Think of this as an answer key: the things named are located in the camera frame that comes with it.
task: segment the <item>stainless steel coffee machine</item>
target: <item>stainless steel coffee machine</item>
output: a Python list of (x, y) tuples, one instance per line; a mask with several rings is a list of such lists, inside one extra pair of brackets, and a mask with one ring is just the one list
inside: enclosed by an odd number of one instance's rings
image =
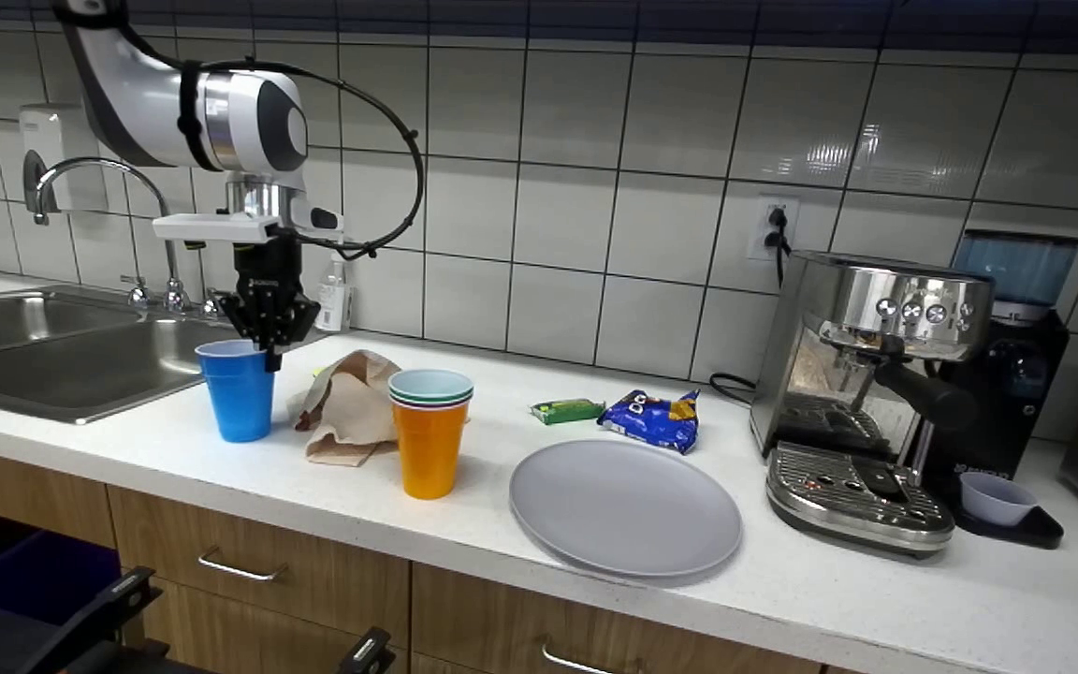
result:
[(751, 402), (783, 520), (917, 556), (946, 546), (954, 521), (921, 487), (925, 446), (934, 428), (971, 423), (976, 400), (925, 362), (971, 358), (992, 298), (991, 278), (950, 269), (790, 257)]

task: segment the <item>small white cup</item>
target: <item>small white cup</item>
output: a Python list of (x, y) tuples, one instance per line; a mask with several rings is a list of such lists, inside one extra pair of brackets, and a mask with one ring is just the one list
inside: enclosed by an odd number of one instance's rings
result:
[(1017, 526), (1039, 499), (1010, 479), (987, 472), (959, 474), (963, 509), (980, 520), (1001, 526)]

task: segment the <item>gray plate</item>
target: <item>gray plate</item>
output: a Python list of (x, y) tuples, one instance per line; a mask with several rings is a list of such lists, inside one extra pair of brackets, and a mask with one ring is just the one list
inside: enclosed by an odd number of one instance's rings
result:
[(704, 572), (740, 547), (743, 518), (718, 482), (671, 450), (572, 440), (525, 457), (510, 509), (531, 537), (599, 570)]

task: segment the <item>metal drawer handle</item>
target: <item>metal drawer handle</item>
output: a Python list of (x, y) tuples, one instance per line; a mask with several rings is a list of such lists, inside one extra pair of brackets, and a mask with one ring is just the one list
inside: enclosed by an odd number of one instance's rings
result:
[(236, 568), (234, 566), (227, 566), (227, 564), (210, 562), (210, 560), (206, 559), (217, 553), (218, 551), (219, 551), (218, 546), (210, 546), (210, 550), (206, 550), (205, 553), (198, 555), (197, 563), (202, 564), (202, 566), (213, 568), (213, 570), (216, 572), (226, 572), (231, 573), (232, 576), (239, 576), (240, 578), (255, 580), (258, 581), (258, 583), (268, 583), (270, 580), (277, 579), (277, 577), (280, 576), (282, 572), (285, 572), (288, 567), (290, 567), (290, 564), (281, 564), (277, 568), (274, 568), (273, 573), (245, 572), (244, 568)]
[[(552, 664), (566, 666), (566, 669), (569, 670), (584, 671), (585, 674), (613, 674), (611, 671), (598, 670), (596, 669), (596, 666), (590, 666), (588, 664), (581, 664), (581, 662), (572, 662), (571, 660), (564, 660), (563, 657), (552, 656), (551, 652), (548, 650), (549, 644), (550, 642), (543, 642), (542, 656), (544, 660), (547, 660), (548, 662), (552, 662)], [(645, 671), (646, 670), (642, 669), (642, 664), (640, 663), (640, 665), (638, 665), (638, 674), (645, 674)]]

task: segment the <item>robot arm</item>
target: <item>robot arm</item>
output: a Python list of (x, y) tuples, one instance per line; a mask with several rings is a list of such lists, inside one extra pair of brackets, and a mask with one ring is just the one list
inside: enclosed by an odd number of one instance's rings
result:
[[(236, 330), (266, 352), (266, 370), (277, 371), (280, 350), (303, 340), (318, 313), (302, 292), (301, 242), (327, 245), (342, 231), (338, 217), (305, 197), (307, 125), (294, 82), (282, 73), (203, 71), (193, 60), (168, 59), (128, 26), (125, 0), (52, 5), (99, 140), (136, 166), (230, 171), (226, 209), (162, 217), (153, 229), (163, 238), (234, 244), (239, 281), (219, 304)], [(412, 137), (407, 143), (416, 150)], [(382, 239), (405, 230), (414, 214)], [(373, 255), (386, 242), (360, 251)]]

